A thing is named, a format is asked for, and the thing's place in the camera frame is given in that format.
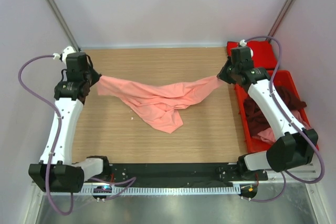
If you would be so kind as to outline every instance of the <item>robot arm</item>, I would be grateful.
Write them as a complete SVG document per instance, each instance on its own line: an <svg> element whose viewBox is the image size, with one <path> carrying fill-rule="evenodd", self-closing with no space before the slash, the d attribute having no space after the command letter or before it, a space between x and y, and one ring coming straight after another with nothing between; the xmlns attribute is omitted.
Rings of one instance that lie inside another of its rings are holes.
<svg viewBox="0 0 336 224"><path fill-rule="evenodd" d="M61 114L62 127L51 160L50 191L77 193L81 190L84 181L89 178L99 174L110 175L106 157L92 156L74 165L71 158L79 115L90 87L99 81L101 75L94 70L88 55L84 52L76 52L72 47L67 47L61 55L54 54L54 56L66 64L67 80L64 81L62 78L55 87L55 106ZM40 161L38 164L31 164L28 171L42 191L45 191L46 165L57 134L58 119L55 113L49 139Z"/></svg>
<svg viewBox="0 0 336 224"><path fill-rule="evenodd" d="M314 129L305 127L291 114L276 89L269 90L270 76L264 68L254 68L252 50L237 47L231 50L232 56L218 74L218 78L231 84L238 84L258 104L265 118L273 129L276 143L265 152L253 153L239 157L238 167L241 173L259 169L273 169L276 172L305 165L311 162L314 151L304 138L290 125L271 97L276 96L281 107L290 115L293 123L317 144L318 136Z"/></svg>

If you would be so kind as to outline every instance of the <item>white wall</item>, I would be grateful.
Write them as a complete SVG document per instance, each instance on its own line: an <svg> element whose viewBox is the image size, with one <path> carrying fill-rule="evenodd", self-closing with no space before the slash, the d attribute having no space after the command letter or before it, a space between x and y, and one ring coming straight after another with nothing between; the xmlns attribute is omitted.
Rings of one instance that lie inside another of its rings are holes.
<svg viewBox="0 0 336 224"><path fill-rule="evenodd" d="M32 57L60 52L68 42L45 0L0 0L0 222L17 224L27 207L30 163L38 162L53 112L23 90L21 65ZM62 64L41 60L24 81L52 99Z"/></svg>
<svg viewBox="0 0 336 224"><path fill-rule="evenodd" d="M321 182L335 215L336 191L336 1L296 0L276 37L282 68L290 70L307 113L319 134L326 176Z"/></svg>
<svg viewBox="0 0 336 224"><path fill-rule="evenodd" d="M81 47L152 47L266 34L285 0L55 1Z"/></svg>

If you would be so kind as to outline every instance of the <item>black bracket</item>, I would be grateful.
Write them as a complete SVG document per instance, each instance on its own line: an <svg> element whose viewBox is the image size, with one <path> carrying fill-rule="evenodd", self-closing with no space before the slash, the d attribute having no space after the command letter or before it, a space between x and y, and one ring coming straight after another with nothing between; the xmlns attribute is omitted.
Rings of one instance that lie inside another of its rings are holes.
<svg viewBox="0 0 336 224"><path fill-rule="evenodd" d="M314 129L303 130L304 134L316 146L318 135ZM289 134L278 139L267 151L266 157L270 167L276 172L282 172L301 165L309 164L314 150L299 134Z"/></svg>
<svg viewBox="0 0 336 224"><path fill-rule="evenodd" d="M28 174L42 190L46 191L46 164L31 164ZM49 173L50 191L57 193L78 193L84 183L84 171L71 165L51 165Z"/></svg>

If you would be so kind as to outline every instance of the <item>wooden tabletop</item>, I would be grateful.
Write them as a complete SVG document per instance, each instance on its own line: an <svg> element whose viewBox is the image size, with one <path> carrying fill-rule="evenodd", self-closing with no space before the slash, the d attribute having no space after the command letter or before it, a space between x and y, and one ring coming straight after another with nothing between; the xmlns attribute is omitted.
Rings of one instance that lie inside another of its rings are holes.
<svg viewBox="0 0 336 224"><path fill-rule="evenodd" d="M106 76L154 86L217 75L225 48L86 50ZM247 153L234 87L224 84L203 102L179 110L172 134L151 128L120 99L92 87L77 123L73 162L104 155L111 163L235 162Z"/></svg>

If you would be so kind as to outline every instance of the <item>stainless steel surface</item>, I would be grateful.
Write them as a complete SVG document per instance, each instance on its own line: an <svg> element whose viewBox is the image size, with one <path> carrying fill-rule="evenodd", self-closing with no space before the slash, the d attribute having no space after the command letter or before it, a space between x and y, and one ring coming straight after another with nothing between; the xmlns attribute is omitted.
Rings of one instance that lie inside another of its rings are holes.
<svg viewBox="0 0 336 224"><path fill-rule="evenodd" d="M260 184L257 197L274 197L281 189L281 183ZM69 197L55 200L63 210L68 209ZM282 197L266 204L241 200L237 195L120 197L99 203L91 196L76 196L74 208L77 210L70 216L60 216L45 198L36 223L317 223L306 186L301 183L288 184Z"/></svg>
<svg viewBox="0 0 336 224"><path fill-rule="evenodd" d="M291 8L291 6L293 5L295 0L286 0L285 3L282 6L281 11L278 14L277 19L275 20L275 22L272 25L271 30L269 31L268 35L269 36L274 36L275 33L277 32L281 22L283 21L284 17L286 16L286 14L288 13L289 9Z"/></svg>
<svg viewBox="0 0 336 224"><path fill-rule="evenodd" d="M74 38L74 36L72 35L67 23L65 22L64 18L63 18L63 15L62 13L60 12L60 10L58 9L56 3L54 0L46 0L48 5L50 6L51 10L53 11L53 13L55 14L59 24L61 25L64 33L66 34L66 36L68 37L71 45L73 47L75 47L75 49L78 51L79 50L79 47L78 47L78 44Z"/></svg>

